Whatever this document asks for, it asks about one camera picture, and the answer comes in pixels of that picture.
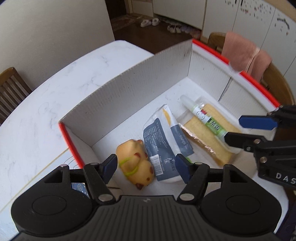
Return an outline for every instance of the white cabinet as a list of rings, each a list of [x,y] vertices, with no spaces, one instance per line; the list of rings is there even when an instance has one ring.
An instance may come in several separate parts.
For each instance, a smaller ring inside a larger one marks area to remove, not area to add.
[[[275,7],[262,0],[240,0],[232,31],[251,40],[260,48],[274,11]]]
[[[296,56],[296,23],[276,9],[262,49],[272,57],[279,71],[285,74]]]
[[[153,12],[173,19],[181,18],[181,1],[179,0],[153,0]]]
[[[290,68],[288,69],[284,77],[287,80],[294,97],[296,97],[296,58],[292,62]]]
[[[238,5],[239,0],[207,0],[202,35],[208,38],[212,32],[232,31]]]
[[[153,0],[153,12],[202,29],[206,0]]]

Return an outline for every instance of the barcode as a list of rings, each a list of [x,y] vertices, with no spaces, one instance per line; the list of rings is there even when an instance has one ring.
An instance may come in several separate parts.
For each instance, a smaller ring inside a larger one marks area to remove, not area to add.
[[[154,167],[155,176],[159,176],[163,174],[163,170],[161,168],[159,155],[151,156],[150,161]]]

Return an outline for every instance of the shoe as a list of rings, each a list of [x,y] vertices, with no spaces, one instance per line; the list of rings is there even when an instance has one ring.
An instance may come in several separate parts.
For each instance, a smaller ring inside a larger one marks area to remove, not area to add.
[[[184,32],[184,31],[186,30],[186,28],[187,28],[187,25],[183,25],[183,26],[181,27],[181,31]]]
[[[171,26],[169,31],[170,31],[171,34],[175,34],[176,33],[175,26]]]
[[[180,27],[180,26],[176,26],[176,33],[177,33],[177,34],[182,33],[182,31],[181,31],[181,27]]]
[[[192,36],[192,38],[194,38],[194,39],[200,39],[201,31],[200,31],[199,29],[194,28],[194,29],[192,29],[192,31],[191,31],[189,34],[190,34],[190,35]]]
[[[158,18],[152,19],[152,26],[157,26],[159,24],[160,20]]]
[[[152,24],[152,22],[151,22],[150,20],[145,19],[145,20],[143,20],[143,21],[141,22],[141,27],[144,28],[144,27],[147,27],[147,26],[149,26],[149,25],[151,25],[151,24]]]
[[[188,26],[186,29],[185,29],[185,33],[188,34],[192,31],[192,27]]]

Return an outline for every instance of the marble table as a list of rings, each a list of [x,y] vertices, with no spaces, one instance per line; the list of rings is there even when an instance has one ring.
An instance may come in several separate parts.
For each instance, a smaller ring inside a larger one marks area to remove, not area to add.
[[[110,79],[153,56],[114,41],[69,64],[33,91],[0,126],[0,212],[67,149],[58,121]]]

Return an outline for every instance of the wooden chair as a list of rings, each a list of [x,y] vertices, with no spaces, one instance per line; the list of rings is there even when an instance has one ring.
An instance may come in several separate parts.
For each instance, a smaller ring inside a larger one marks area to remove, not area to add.
[[[0,74],[0,123],[31,93],[14,67],[3,71]]]
[[[224,42],[225,33],[213,32],[209,36],[208,46],[221,53]],[[291,89],[273,63],[265,70],[263,79],[260,83],[281,103],[281,104],[295,104],[295,100]]]

